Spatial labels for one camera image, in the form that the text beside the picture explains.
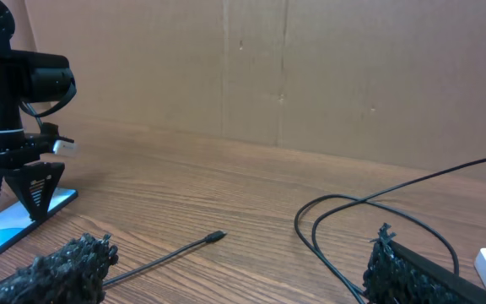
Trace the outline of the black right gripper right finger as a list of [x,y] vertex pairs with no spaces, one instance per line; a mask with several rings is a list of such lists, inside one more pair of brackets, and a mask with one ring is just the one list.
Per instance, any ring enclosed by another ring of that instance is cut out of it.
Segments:
[[393,241],[384,224],[363,274],[364,297],[376,304],[486,304],[486,290]]

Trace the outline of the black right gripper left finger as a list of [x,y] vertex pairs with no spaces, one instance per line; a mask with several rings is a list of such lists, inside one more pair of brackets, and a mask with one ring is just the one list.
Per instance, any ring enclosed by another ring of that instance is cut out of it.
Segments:
[[85,233],[1,280],[0,304],[101,303],[104,279],[118,258],[108,235]]

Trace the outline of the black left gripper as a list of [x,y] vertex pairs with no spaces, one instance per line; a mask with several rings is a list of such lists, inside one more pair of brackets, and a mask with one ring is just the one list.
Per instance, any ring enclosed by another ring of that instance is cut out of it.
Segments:
[[[65,165],[48,162],[24,165],[39,160],[43,154],[53,154],[56,140],[74,142],[73,139],[61,136],[58,126],[49,122],[40,125],[40,133],[25,133],[23,128],[0,130],[0,168],[11,170],[4,177],[5,181],[32,220],[47,217],[52,195]],[[3,171],[0,170],[0,193],[2,183]]]

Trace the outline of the blue Samsung Galaxy smartphone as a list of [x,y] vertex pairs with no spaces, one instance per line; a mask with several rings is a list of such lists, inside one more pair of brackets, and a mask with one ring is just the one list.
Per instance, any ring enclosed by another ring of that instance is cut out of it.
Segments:
[[58,187],[52,195],[48,213],[43,220],[32,220],[21,202],[0,212],[0,255],[50,219],[78,197],[78,191]]

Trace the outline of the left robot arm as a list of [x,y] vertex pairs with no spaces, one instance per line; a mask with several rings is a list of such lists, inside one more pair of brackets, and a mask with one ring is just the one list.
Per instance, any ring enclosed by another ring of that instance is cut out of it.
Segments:
[[64,56],[12,49],[14,32],[14,17],[0,1],[0,192],[7,183],[30,218],[42,220],[65,165],[41,155],[74,143],[42,119],[70,102],[76,82]]

